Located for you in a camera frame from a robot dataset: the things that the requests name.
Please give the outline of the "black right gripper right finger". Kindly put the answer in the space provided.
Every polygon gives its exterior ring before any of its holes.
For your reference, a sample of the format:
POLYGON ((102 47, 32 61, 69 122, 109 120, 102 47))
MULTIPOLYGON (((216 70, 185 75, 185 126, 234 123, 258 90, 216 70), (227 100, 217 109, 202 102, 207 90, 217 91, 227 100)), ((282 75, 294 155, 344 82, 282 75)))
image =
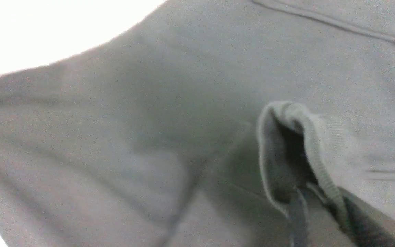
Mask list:
POLYGON ((336 247, 395 247, 395 220, 345 189, 337 208, 336 247))

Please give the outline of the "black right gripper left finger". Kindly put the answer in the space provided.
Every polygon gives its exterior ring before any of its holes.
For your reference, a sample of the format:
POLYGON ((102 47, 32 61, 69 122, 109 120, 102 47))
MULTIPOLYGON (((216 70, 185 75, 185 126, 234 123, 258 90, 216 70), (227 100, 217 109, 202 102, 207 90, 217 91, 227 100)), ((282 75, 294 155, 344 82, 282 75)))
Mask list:
POLYGON ((288 221, 290 224, 290 246, 309 246, 308 204, 300 189, 290 196, 288 221))

